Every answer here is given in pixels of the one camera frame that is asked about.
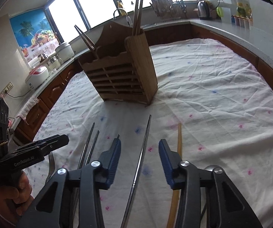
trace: blue gripper pad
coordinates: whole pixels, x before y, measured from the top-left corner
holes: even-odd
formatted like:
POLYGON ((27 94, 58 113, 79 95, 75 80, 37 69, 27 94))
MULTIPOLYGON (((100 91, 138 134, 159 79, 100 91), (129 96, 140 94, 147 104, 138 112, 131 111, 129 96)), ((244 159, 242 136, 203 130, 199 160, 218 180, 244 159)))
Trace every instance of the blue gripper pad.
POLYGON ((180 155, 170 150, 165 139, 159 142, 159 154, 167 183, 172 189, 178 189, 175 178, 179 176, 178 164, 182 160, 180 155))
POLYGON ((121 141, 115 138, 110 149, 102 152, 98 159, 102 163, 102 169, 95 181, 99 182, 100 189, 107 190, 113 183, 120 155, 121 141))

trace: fruit picture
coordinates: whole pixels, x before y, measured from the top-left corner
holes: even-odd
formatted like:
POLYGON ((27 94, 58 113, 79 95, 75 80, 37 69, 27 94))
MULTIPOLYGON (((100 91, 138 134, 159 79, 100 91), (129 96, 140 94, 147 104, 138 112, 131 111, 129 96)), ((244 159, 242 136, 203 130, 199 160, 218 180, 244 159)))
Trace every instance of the fruit picture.
POLYGON ((14 36, 27 62, 59 45, 43 9, 35 9, 10 18, 14 36))

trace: yellow bottle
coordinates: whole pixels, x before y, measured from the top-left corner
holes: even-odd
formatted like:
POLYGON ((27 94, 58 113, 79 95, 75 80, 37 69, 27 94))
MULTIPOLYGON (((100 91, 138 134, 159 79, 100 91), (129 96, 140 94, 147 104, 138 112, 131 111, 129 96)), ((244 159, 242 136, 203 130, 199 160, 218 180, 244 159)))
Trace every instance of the yellow bottle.
POLYGON ((251 9, 250 9, 250 6, 247 3, 245 4, 245 14, 246 14, 247 18, 250 18, 251 9))
POLYGON ((238 11, 238 14, 240 17, 246 17, 246 14, 245 14, 245 8, 243 7, 243 4, 242 3, 237 3, 237 11, 238 11))
MULTIPOLYGON (((118 4, 118 8, 124 9, 124 5, 120 1, 117 1, 117 4, 118 4)), ((126 15, 125 12, 121 9, 119 10, 119 12, 121 13, 121 16, 126 15)))

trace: countertop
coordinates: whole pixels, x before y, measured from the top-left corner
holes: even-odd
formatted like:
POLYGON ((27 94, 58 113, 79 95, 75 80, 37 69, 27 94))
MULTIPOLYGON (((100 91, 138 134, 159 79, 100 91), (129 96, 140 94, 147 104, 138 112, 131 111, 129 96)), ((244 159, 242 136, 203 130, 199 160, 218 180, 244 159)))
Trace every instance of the countertop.
MULTIPOLYGON (((271 34, 266 33, 260 29, 255 27, 251 27, 251 30, 247 30, 242 27, 237 27, 235 24, 222 23, 221 21, 205 21, 199 19, 186 19, 186 20, 176 20, 176 21, 168 21, 168 22, 160 22, 152 25, 145 25, 142 28, 145 31, 154 30, 162 27, 168 27, 173 25, 183 25, 183 24, 192 24, 195 26, 199 26, 205 29, 208 29, 212 32, 220 34, 237 44, 243 46, 248 49, 250 52, 257 55, 263 61, 265 61, 269 66, 273 68, 273 36, 271 34)), ((70 60, 66 61, 55 74, 48 77, 48 79, 40 85, 35 91, 31 92, 25 99, 24 103, 31 96, 38 97, 42 91, 67 67, 69 66, 75 59, 77 59, 82 54, 88 52, 89 49, 85 49, 77 54, 70 60)), ((15 119, 11 130, 15 130, 17 125, 20 122, 20 118, 15 119)))

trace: white tablecloth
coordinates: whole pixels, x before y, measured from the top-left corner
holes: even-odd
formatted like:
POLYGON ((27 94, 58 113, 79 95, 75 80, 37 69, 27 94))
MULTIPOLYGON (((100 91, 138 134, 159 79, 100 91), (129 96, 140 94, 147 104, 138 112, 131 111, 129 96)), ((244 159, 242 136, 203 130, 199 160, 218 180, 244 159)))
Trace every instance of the white tablecloth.
MULTIPOLYGON (((77 168, 88 133, 100 134, 97 159, 120 134, 122 154, 113 185, 101 191, 106 227, 120 227, 149 114, 147 150, 128 227, 166 227, 172 190, 158 153, 165 138, 177 147, 182 122, 183 159, 198 168, 216 164, 241 191, 263 227, 273 225, 273 91, 252 64, 218 41, 191 39, 150 48, 159 90, 150 106, 103 102, 84 72, 76 74, 51 109, 35 140, 67 134, 54 152, 56 167, 77 168)), ((26 170, 36 196, 48 158, 26 170)))

